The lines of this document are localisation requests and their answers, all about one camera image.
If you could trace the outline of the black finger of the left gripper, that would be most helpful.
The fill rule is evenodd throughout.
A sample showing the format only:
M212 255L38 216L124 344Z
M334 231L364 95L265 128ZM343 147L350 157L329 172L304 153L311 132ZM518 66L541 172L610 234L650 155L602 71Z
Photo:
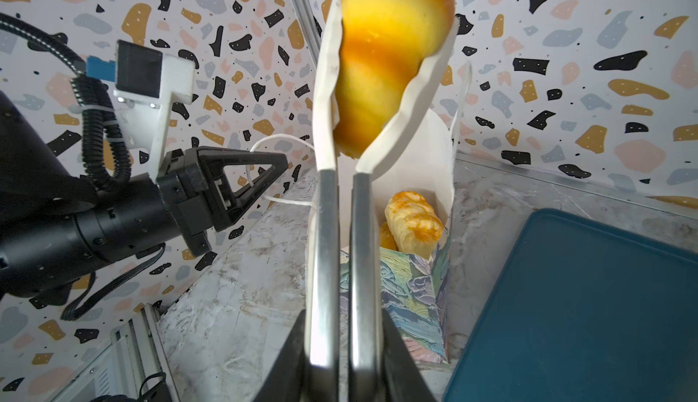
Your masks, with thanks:
M216 231L228 229L253 209L287 171L284 153L251 152L241 149L198 148L197 164L204 179L202 190ZM234 188L229 169L241 169L245 184Z

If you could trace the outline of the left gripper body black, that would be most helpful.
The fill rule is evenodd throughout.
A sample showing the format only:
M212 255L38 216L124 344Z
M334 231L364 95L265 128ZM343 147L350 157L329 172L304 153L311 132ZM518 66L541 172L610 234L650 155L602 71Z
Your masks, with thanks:
M156 185L185 244L196 257L212 250L209 229L234 224L234 191L225 176L233 151L222 148L175 149L165 154Z

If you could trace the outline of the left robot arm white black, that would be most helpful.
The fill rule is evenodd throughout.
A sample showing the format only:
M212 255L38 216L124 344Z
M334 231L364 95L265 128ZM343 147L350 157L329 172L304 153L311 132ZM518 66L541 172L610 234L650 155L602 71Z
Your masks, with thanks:
M70 284L182 238L200 257L287 169L278 152L197 147L165 155L114 195L70 176L8 98L1 100L1 291L67 301Z

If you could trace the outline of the small striped bun top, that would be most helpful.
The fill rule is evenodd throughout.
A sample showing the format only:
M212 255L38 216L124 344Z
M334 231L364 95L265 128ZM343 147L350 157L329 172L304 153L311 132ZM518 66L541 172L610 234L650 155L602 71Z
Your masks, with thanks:
M440 51L454 0L341 0L338 150L359 158L396 115L424 59Z

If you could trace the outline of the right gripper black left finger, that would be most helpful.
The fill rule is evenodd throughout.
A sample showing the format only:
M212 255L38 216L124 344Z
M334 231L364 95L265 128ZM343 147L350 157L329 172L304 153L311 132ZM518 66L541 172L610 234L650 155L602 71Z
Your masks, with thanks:
M305 310L294 322L254 402L298 402L305 376Z

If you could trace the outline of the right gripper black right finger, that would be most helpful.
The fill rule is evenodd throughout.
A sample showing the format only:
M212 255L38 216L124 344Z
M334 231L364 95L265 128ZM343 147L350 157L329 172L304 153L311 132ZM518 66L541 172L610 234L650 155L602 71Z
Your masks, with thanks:
M386 400L392 402L436 402L410 355L403 338L386 310L383 320L383 375Z

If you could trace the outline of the twisted glazed pastry bread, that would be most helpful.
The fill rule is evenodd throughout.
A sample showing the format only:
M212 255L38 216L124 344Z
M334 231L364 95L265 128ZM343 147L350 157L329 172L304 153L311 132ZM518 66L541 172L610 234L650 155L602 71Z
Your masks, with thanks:
M398 251L430 260L445 226L427 199L414 191L394 194L385 207L385 220Z

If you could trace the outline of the floral paper bag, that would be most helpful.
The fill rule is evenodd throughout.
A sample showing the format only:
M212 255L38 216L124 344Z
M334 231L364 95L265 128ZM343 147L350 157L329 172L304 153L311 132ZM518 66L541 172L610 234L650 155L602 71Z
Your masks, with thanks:
M448 360L445 283L450 264L457 130L472 82L465 67L449 122L428 110L401 156L384 174L374 173L358 191L376 223L376 282L388 312L413 359ZM338 317L349 306L350 227L354 160L333 160L318 171L306 245L305 324L315 315Z

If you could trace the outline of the striped croissant bread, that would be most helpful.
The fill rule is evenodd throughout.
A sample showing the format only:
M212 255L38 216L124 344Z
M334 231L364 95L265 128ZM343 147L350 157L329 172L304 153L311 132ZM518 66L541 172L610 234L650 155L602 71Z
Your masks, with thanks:
M396 241L394 240L394 236L393 236L392 232L390 231L387 223L384 223L380 227L379 235L380 235L380 247L381 248L390 249L393 251L398 251Z

